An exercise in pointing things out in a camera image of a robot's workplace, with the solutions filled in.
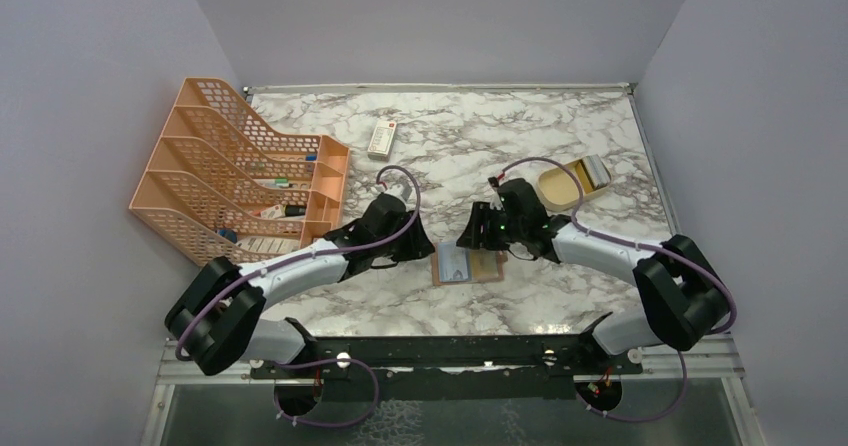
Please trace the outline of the tan leather card holder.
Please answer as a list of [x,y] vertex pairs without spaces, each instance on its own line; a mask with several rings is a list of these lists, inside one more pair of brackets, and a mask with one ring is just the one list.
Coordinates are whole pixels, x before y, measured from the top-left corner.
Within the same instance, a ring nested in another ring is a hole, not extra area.
[[431,256],[435,286],[499,282],[505,277],[504,252],[460,248],[451,242],[435,244]]

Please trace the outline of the silver VIP credit card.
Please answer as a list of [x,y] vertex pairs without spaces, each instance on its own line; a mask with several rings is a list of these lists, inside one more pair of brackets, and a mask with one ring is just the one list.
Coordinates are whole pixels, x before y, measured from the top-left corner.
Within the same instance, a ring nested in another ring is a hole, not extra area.
[[443,242],[437,245],[436,255],[440,283],[460,283],[471,279],[470,254],[467,249]]

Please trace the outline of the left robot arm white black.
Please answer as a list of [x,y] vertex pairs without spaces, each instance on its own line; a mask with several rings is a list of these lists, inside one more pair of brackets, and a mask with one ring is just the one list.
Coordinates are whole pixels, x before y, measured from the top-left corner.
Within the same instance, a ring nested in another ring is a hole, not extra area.
[[419,214],[382,193],[360,218],[303,249],[252,263],[210,260],[164,324],[177,341],[176,358],[195,363],[207,376],[242,360],[273,361],[288,375],[302,376],[317,357],[312,336],[292,319],[262,320],[265,310],[310,289],[434,252]]

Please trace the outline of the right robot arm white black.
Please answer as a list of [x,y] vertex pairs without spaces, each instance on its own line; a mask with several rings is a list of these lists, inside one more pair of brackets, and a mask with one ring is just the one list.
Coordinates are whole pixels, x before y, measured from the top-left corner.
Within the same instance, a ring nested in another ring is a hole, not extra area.
[[507,251],[519,244],[532,259],[588,267],[637,289],[639,307],[605,315],[581,333],[576,350],[585,370],[600,373],[617,355],[639,347],[666,345],[688,351],[714,333],[721,320],[733,317],[734,306],[690,238],[612,241],[566,215],[549,214],[523,179],[498,184],[496,192],[498,206],[473,204],[457,246]]

